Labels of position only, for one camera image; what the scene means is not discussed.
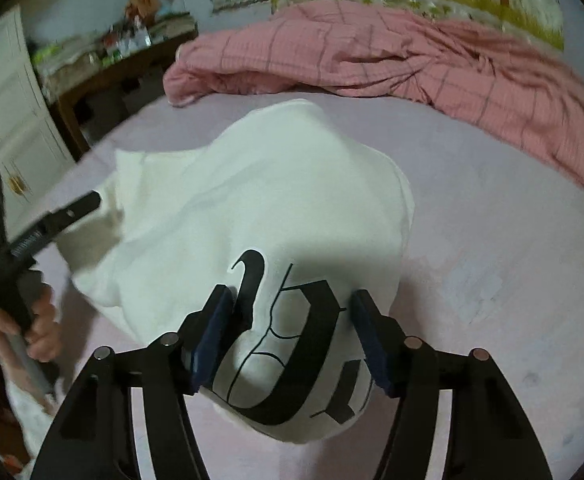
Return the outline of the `left hand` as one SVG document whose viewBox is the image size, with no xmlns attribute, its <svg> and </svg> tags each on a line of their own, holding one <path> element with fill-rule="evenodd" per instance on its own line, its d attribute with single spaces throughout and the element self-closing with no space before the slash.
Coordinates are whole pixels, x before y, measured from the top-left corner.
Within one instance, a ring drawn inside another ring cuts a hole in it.
<svg viewBox="0 0 584 480">
<path fill-rule="evenodd" d="M 52 303 L 52 288 L 42 285 L 42 294 L 32 305 L 34 321 L 25 333 L 27 355 L 45 363 L 57 359 L 62 350 L 61 327 L 56 321 L 57 308 Z M 19 335 L 18 324 L 0 310 L 0 362 L 4 367 L 20 367 L 21 361 L 9 344 L 8 337 Z"/>
</svg>

